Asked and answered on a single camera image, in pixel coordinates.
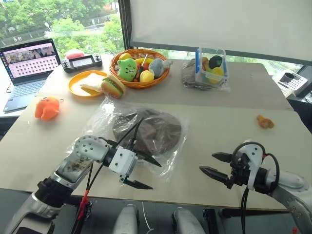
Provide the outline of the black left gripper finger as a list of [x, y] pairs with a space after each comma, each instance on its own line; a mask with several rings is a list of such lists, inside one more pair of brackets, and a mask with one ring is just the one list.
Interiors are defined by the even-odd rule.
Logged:
[[153, 189], [153, 187], [146, 185], [144, 183], [141, 183], [137, 180], [134, 180], [134, 181], [127, 180], [126, 184], [133, 187], [133, 188], [141, 189], [141, 190], [152, 190]]
[[137, 156], [138, 156], [139, 159], [147, 161], [147, 162], [149, 162], [149, 163], [151, 163], [151, 164], [153, 164], [155, 166], [162, 167], [160, 165], [160, 163], [158, 163], [157, 160], [154, 159], [152, 156], [144, 156], [144, 155], [140, 155], [140, 154], [137, 154]]

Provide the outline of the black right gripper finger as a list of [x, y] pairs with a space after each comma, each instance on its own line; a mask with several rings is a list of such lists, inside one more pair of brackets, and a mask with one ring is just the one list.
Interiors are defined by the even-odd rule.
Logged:
[[224, 152], [217, 152], [213, 153], [212, 157], [226, 163], [230, 163], [232, 160], [232, 154], [224, 153]]
[[200, 166], [199, 169], [208, 177], [221, 183], [227, 183], [229, 180], [226, 174], [221, 173], [217, 169], [211, 168], [209, 166]]

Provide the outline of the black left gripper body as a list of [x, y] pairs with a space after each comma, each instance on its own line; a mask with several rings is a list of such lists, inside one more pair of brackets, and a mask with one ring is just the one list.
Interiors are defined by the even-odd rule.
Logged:
[[136, 162], [137, 157], [135, 153], [128, 149], [120, 149], [118, 168], [122, 183], [126, 184], [126, 181], [129, 180]]

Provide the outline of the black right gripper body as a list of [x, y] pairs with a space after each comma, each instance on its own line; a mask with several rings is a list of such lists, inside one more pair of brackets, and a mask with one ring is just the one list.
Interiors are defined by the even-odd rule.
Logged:
[[250, 176], [250, 160], [247, 155], [234, 156], [230, 162], [231, 176], [226, 182], [228, 189], [231, 189], [234, 184], [242, 186], [248, 184]]

